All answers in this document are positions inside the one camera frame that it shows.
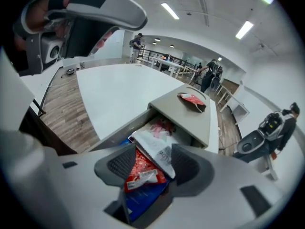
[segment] black gripper pad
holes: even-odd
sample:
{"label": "black gripper pad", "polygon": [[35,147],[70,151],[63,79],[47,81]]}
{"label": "black gripper pad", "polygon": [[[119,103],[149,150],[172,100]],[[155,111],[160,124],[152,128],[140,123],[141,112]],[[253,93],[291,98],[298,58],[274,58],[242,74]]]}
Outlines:
{"label": "black gripper pad", "polygon": [[135,164],[135,150],[135,144],[129,144],[100,159],[95,174],[107,185],[123,187]]}
{"label": "black gripper pad", "polygon": [[187,151],[183,145],[172,144],[172,166],[176,173],[173,197],[197,196],[210,185],[214,177],[212,164]]}

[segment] wooden floor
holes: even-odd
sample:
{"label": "wooden floor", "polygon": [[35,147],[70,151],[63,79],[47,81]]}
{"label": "wooden floor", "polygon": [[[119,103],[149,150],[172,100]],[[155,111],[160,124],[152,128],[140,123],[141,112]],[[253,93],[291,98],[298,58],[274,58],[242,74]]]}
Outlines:
{"label": "wooden floor", "polygon": [[[85,68],[102,65],[128,62],[128,58],[92,61],[85,64]],[[190,76],[179,76],[178,80],[189,83]],[[68,146],[78,153],[90,150],[90,147],[99,141],[82,102],[76,74],[68,76],[64,69],[59,69],[46,95],[43,109],[47,112],[42,115],[43,122]],[[219,96],[209,94],[216,103]],[[219,148],[228,147],[221,154],[232,155],[234,148],[240,140],[234,118],[228,108],[219,112],[221,105],[217,105],[218,126],[221,129]]]}

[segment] railing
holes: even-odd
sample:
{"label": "railing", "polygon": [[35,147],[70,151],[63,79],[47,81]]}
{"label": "railing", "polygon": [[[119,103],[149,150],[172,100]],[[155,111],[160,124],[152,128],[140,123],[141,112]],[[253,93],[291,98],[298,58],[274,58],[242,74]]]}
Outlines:
{"label": "railing", "polygon": [[[156,51],[152,51],[152,50],[141,49],[140,52],[139,52],[138,58],[142,59],[145,62],[151,62],[152,57],[162,58],[165,54],[166,53],[163,53],[163,52],[156,52]],[[190,68],[195,69],[195,65],[193,65],[193,64],[191,64],[191,63],[189,63],[185,60],[182,60],[182,59],[179,59],[179,58],[176,58],[176,57],[173,57],[173,56],[172,56],[172,59],[173,59],[172,62],[174,62],[178,65],[188,66]]]}

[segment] gray lid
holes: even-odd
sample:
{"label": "gray lid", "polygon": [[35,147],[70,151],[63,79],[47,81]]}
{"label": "gray lid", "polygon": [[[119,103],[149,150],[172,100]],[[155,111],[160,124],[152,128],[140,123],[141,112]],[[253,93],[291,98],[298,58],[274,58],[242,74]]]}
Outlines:
{"label": "gray lid", "polygon": [[[193,94],[205,105],[203,113],[196,112],[183,103],[178,94]],[[199,90],[184,84],[171,92],[151,101],[148,108],[154,108],[188,134],[197,139],[205,147],[209,145],[210,137],[210,98]]]}

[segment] dark pants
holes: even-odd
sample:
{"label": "dark pants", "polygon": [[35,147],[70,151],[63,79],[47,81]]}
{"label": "dark pants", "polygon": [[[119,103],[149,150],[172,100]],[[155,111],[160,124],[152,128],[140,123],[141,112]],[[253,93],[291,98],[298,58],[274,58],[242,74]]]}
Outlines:
{"label": "dark pants", "polygon": [[273,151],[275,151],[275,149],[276,149],[276,145],[274,145],[271,142],[265,141],[265,143],[254,152],[251,152],[247,155],[237,152],[233,154],[233,157],[238,158],[246,163],[249,163],[257,158],[271,154]]}
{"label": "dark pants", "polygon": [[202,91],[204,93],[205,90],[210,87],[212,79],[213,79],[213,75],[204,76],[204,78],[202,79],[202,82],[201,82],[201,89],[200,89],[200,91]]}

